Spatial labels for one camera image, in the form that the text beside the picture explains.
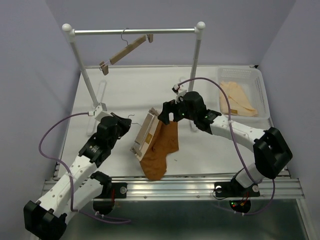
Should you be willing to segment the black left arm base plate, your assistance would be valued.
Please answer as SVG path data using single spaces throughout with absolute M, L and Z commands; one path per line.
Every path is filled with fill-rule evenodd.
M 112 182 L 103 186 L 102 192 L 95 199 L 125 199 L 127 197 L 128 184 L 126 182 Z

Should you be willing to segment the brown boxer underwear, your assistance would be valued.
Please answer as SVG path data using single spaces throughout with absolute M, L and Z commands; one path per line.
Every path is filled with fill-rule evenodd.
M 139 161 L 145 177 L 159 181 L 167 172 L 167 155 L 179 150 L 178 123 L 165 125 L 159 121 L 154 137 L 144 157 Z

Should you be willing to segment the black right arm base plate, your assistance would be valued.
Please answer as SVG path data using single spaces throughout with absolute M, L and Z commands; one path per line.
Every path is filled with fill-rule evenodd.
M 253 187 L 257 187 L 257 185 L 244 188 L 237 182 L 222 181 L 214 183 L 214 192 L 217 198 L 242 198 L 247 194 L 249 197 L 259 197 L 260 191 L 254 191 Z

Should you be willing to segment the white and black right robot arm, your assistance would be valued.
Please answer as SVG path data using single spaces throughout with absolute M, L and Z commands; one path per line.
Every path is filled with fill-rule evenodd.
M 220 112 L 208 109 L 196 91 L 163 103 L 158 119 L 168 125 L 170 114 L 173 114 L 174 122 L 190 120 L 199 130 L 232 140 L 235 145 L 240 144 L 253 152 L 254 163 L 237 172 L 229 182 L 215 184 L 217 198 L 260 196 L 258 183 L 264 178 L 275 179 L 293 158 L 277 128 L 263 130 L 228 120 Z

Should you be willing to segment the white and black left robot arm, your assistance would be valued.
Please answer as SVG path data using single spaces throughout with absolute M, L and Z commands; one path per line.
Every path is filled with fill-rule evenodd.
M 89 201 L 111 193 L 112 179 L 98 168 L 111 155 L 116 142 L 130 130 L 131 123 L 131 119 L 114 113 L 102 117 L 71 166 L 59 161 L 66 169 L 65 175 L 46 194 L 23 208 L 27 231 L 41 240 L 59 240 L 71 219 Z

